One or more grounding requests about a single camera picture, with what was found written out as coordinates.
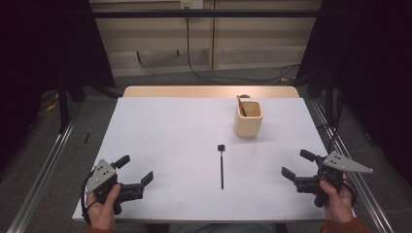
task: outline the pen holder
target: pen holder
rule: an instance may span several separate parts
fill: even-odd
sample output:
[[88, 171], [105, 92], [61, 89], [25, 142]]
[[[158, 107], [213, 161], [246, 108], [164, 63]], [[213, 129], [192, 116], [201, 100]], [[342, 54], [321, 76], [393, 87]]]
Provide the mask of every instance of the pen holder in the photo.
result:
[[260, 129], [263, 111], [257, 101], [242, 101], [242, 106], [246, 116], [237, 104], [233, 125], [234, 133], [241, 138], [254, 138]]

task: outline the orange sleeve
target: orange sleeve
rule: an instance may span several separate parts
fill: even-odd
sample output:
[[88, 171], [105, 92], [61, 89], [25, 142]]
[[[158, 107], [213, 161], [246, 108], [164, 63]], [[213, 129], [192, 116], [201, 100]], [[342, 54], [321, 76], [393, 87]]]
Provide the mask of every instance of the orange sleeve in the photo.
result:
[[331, 220], [325, 221], [325, 227], [322, 233], [372, 233], [372, 230], [367, 228], [358, 219], [354, 218], [349, 222], [336, 222]]
[[88, 226], [86, 228], [86, 233], [116, 233], [116, 230], [99, 230]]

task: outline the table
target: table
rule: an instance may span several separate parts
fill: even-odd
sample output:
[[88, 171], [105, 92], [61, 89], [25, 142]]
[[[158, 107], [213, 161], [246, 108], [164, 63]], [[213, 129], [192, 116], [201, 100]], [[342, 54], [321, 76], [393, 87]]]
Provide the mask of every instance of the table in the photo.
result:
[[[239, 139], [231, 131], [237, 94], [249, 94], [262, 105], [262, 127], [253, 140]], [[289, 86], [129, 87], [118, 101], [96, 161], [114, 162], [129, 154], [129, 164], [118, 170], [119, 182], [138, 183], [152, 170], [154, 181], [142, 200], [123, 203], [117, 218], [145, 222], [323, 219], [323, 209], [313, 204], [314, 196], [297, 193], [280, 173], [286, 166], [299, 176], [313, 176], [316, 165], [301, 158], [299, 151], [326, 155], [306, 106], [297, 97]], [[218, 144], [226, 144], [224, 189]], [[73, 219], [82, 219], [79, 205]]]

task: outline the black metal bar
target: black metal bar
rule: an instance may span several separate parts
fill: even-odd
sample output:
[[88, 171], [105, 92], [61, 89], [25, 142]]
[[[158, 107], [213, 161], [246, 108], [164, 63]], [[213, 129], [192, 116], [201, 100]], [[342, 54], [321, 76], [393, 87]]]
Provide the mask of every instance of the black metal bar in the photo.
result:
[[95, 18], [132, 17], [327, 17], [317, 10], [95, 10]]

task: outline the power outlet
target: power outlet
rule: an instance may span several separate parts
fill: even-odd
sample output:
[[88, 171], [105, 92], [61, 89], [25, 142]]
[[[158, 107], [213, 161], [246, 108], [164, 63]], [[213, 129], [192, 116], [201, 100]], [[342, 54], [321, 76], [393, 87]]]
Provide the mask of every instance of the power outlet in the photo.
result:
[[203, 0], [191, 0], [191, 8], [202, 10], [203, 9]]
[[181, 0], [181, 9], [191, 9], [191, 0]]

